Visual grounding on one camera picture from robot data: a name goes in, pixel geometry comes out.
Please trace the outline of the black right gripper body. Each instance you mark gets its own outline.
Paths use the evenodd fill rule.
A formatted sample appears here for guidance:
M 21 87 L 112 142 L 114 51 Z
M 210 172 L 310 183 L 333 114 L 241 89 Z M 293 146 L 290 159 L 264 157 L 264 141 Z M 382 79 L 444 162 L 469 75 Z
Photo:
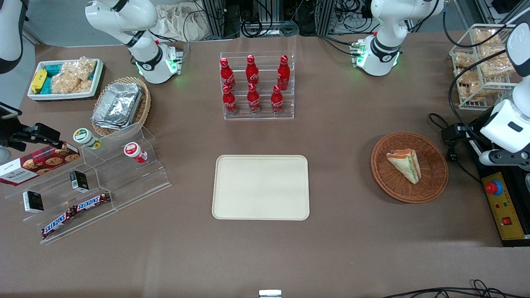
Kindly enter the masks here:
M 5 103 L 0 105 L 1 145 L 18 151 L 25 151 L 26 143 L 35 143 L 38 124 L 33 126 L 23 125 L 18 119 L 22 115 L 21 110 Z

